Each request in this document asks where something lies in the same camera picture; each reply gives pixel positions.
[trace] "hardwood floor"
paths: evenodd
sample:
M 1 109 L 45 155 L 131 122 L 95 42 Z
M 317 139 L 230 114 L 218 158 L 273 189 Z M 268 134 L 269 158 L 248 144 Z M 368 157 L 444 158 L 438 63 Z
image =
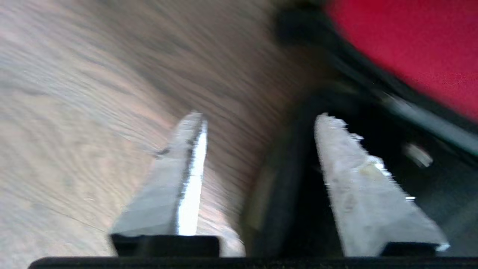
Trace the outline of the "hardwood floor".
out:
M 238 214 L 267 146 L 326 77 L 317 58 L 273 42 L 273 10 L 270 0 L 0 2 L 6 268 L 110 254 L 107 230 L 190 110 L 209 125 L 198 233 L 241 255 Z

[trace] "wooden floor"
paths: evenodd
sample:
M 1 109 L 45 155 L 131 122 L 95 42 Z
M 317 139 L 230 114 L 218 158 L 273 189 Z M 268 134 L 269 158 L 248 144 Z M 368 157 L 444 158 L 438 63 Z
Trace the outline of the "wooden floor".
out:
M 200 234 L 239 256 L 244 195 L 326 76 L 279 48 L 271 0 L 0 1 L 2 268 L 111 255 L 106 234 L 190 110 L 209 144 Z

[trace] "red cushion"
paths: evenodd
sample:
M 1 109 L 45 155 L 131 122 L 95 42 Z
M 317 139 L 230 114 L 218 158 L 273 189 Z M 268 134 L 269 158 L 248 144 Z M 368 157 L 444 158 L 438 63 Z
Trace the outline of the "red cushion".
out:
M 328 13 L 375 64 L 478 122 L 478 0 L 335 0 Z

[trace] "red fabric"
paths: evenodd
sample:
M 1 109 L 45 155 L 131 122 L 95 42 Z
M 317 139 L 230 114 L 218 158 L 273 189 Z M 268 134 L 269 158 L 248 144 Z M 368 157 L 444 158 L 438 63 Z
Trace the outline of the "red fabric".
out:
M 328 13 L 375 64 L 478 122 L 478 0 L 335 0 Z

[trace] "black rubber wheel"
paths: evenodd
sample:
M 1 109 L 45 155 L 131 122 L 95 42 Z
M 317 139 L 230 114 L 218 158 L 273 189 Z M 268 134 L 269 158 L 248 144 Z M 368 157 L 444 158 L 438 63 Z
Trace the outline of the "black rubber wheel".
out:
M 281 45 L 314 45 L 324 31 L 321 5 L 316 1 L 295 1 L 280 7 L 274 22 L 274 34 Z

